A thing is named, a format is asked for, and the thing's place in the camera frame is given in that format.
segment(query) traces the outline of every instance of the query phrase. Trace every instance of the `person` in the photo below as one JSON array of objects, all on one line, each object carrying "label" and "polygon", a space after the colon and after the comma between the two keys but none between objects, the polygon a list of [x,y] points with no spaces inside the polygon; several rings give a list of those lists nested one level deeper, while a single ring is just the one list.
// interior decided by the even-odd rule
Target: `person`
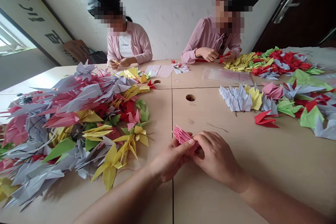
[{"label": "person", "polygon": [[229,48],[231,54],[224,55],[224,62],[239,57],[241,30],[244,28],[243,11],[250,11],[258,0],[216,0],[215,12],[201,18],[190,40],[181,54],[187,64],[195,63],[197,58],[213,62]]},{"label": "person", "polygon": [[142,64],[153,58],[152,48],[144,28],[124,15],[120,0],[87,0],[88,11],[95,19],[102,19],[113,30],[107,36],[107,64],[113,70]]},{"label": "person", "polygon": [[[200,155],[201,152],[189,154],[195,142],[201,146],[204,156]],[[151,195],[162,183],[176,175],[187,158],[237,193],[270,224],[331,223],[314,209],[254,178],[237,163],[229,145],[220,135],[206,131],[201,131],[182,145],[173,138],[148,166],[107,192],[73,223],[136,223]]]}]

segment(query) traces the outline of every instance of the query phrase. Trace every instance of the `pink cardigan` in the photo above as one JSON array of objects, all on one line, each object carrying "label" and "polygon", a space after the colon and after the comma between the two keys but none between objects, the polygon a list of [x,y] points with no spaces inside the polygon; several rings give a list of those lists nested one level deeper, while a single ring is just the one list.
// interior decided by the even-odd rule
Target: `pink cardigan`
[{"label": "pink cardigan", "polygon": [[[187,64],[195,63],[195,51],[201,47],[209,47],[218,52],[222,45],[224,35],[225,33],[219,34],[212,32],[211,16],[200,19],[181,55],[182,61]],[[238,58],[242,51],[240,48],[241,43],[240,33],[232,33],[228,37],[223,51],[228,47],[234,53],[235,57]]]},{"label": "pink cardigan", "polygon": [[[132,52],[138,64],[152,60],[151,43],[145,29],[139,24],[127,22],[126,31],[131,35]],[[110,59],[120,61],[123,58],[119,52],[119,37],[107,36],[107,61]]]}]

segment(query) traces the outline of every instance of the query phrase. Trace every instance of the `girl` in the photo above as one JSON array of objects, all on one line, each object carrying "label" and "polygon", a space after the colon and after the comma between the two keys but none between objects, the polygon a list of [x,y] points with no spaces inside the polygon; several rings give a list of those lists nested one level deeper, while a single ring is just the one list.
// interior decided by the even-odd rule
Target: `girl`
[{"label": "girl", "polygon": [[107,63],[113,70],[118,66],[129,67],[153,58],[148,35],[143,27],[125,16],[120,0],[88,0],[88,11],[96,19],[102,19],[113,35],[107,36]]},{"label": "girl", "polygon": [[258,0],[216,0],[215,13],[202,18],[187,47],[181,55],[183,62],[193,64],[197,58],[212,62],[229,48],[232,54],[223,60],[230,62],[239,57],[242,49],[240,31],[244,28],[244,18],[241,11],[250,10]]}]

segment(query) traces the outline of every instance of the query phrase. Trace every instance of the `brown chair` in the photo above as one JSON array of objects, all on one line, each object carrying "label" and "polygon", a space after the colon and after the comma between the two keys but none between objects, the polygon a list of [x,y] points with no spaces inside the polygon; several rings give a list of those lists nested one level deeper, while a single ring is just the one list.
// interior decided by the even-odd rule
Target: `brown chair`
[{"label": "brown chair", "polygon": [[83,40],[72,40],[63,44],[63,49],[67,50],[78,62],[83,64],[88,60],[90,50]]}]

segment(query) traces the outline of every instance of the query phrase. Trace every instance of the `dark brown door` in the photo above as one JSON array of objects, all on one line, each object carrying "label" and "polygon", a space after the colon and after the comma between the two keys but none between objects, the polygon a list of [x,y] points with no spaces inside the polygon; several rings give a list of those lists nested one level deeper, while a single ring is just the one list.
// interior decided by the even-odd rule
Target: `dark brown door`
[{"label": "dark brown door", "polygon": [[336,27],[336,0],[282,0],[253,51],[318,46]]}]

